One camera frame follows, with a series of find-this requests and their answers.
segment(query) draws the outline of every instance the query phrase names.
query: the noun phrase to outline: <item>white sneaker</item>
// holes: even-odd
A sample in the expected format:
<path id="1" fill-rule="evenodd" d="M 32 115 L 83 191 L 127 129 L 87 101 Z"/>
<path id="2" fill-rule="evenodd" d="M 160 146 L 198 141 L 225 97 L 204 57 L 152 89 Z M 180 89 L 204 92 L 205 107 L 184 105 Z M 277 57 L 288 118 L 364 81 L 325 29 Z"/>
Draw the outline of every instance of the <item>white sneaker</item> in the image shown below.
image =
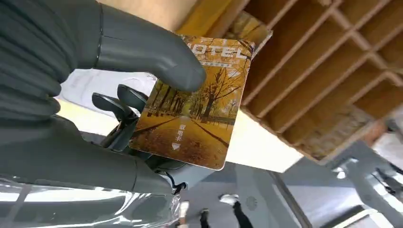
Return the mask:
<path id="1" fill-rule="evenodd" d="M 179 217 L 184 218 L 186 217 L 186 213 L 189 209 L 189 201 L 183 201 L 181 202 L 179 206 Z"/>
<path id="2" fill-rule="evenodd" d="M 224 194 L 220 196 L 220 202 L 228 203 L 231 206 L 234 206 L 236 202 L 238 202 L 239 196 L 236 194 Z"/>

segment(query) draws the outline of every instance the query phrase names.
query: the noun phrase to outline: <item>black pants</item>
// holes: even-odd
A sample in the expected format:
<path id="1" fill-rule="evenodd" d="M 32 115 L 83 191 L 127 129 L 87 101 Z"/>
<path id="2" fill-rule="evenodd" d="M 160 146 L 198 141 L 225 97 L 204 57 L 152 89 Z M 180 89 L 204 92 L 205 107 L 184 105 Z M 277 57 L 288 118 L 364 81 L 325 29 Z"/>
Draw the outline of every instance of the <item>black pants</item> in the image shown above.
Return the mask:
<path id="1" fill-rule="evenodd" d="M 236 202 L 232 208 L 234 208 L 234 214 L 237 217 L 240 228 L 253 228 L 249 218 L 242 212 L 239 202 Z M 201 228 L 210 228 L 209 223 L 207 222 L 207 216 L 205 215 L 202 215 L 200 218 L 200 224 Z"/>

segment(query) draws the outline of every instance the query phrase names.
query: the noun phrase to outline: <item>person's leg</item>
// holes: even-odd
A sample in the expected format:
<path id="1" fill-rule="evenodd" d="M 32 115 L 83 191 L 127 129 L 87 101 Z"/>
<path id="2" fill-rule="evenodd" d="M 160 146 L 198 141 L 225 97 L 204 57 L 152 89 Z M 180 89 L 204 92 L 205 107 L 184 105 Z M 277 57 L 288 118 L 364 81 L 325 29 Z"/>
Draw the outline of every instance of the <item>person's leg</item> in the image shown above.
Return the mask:
<path id="1" fill-rule="evenodd" d="M 210 228 L 209 223 L 207 221 L 207 218 L 209 216 L 209 210 L 208 209 L 203 209 L 200 213 L 200 225 L 201 228 Z"/>
<path id="2" fill-rule="evenodd" d="M 242 212 L 239 201 L 237 201 L 232 208 L 234 208 L 234 214 L 238 219 L 240 228 L 252 228 L 253 227 L 249 221 L 249 218 Z"/>
<path id="3" fill-rule="evenodd" d="M 242 208 L 238 201 L 238 195 L 225 194 L 220 197 L 220 202 L 228 203 L 234 208 L 235 217 L 237 217 L 240 228 L 253 228 L 249 218 L 242 212 Z"/>

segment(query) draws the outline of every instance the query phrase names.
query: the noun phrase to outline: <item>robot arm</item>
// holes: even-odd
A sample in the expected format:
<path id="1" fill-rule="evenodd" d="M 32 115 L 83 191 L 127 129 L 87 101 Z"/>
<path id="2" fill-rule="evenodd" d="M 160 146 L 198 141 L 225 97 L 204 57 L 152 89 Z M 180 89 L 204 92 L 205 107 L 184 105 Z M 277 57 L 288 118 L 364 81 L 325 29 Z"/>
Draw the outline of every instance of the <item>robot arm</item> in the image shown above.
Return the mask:
<path id="1" fill-rule="evenodd" d="M 95 0 L 1 0 L 0 174 L 171 192 L 144 162 L 85 142 L 54 115 L 52 97 L 76 68 L 148 71 L 184 91 L 205 80 L 178 36 Z"/>
<path id="2" fill-rule="evenodd" d="M 195 91 L 206 75 L 175 34 L 95 0 L 46 0 L 76 36 L 78 68 L 150 72 L 166 84 Z"/>

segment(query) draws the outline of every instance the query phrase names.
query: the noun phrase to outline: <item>white arrow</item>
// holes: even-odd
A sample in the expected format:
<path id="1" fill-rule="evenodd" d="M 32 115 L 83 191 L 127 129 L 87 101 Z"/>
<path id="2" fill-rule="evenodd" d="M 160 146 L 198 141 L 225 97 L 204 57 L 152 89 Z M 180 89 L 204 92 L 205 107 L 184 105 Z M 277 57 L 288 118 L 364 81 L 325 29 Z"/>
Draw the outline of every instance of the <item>white arrow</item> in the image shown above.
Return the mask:
<path id="1" fill-rule="evenodd" d="M 174 142 L 172 143 L 173 150 L 178 149 L 180 146 L 181 146 L 180 144 L 177 144 L 177 143 L 174 143 Z"/>

